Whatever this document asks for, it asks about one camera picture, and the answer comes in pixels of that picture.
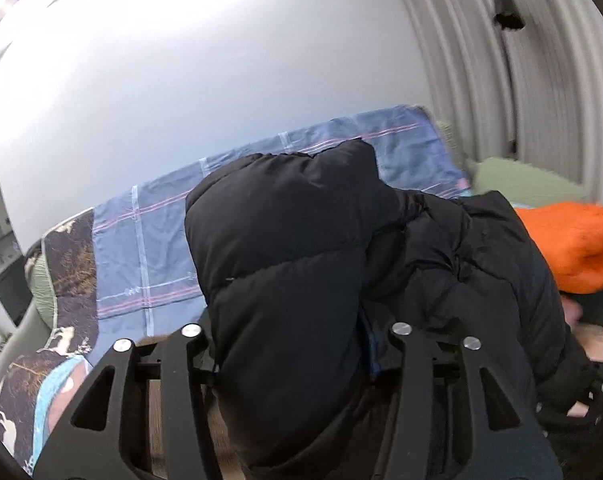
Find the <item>person's right hand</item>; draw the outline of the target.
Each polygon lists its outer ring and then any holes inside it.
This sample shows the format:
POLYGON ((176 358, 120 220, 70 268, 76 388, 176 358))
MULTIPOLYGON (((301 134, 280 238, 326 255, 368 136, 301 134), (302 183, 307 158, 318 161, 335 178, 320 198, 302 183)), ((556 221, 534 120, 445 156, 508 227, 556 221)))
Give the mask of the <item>person's right hand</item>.
POLYGON ((580 322, 581 305, 568 297, 562 297, 564 318, 592 361, 603 362, 603 327, 580 322))

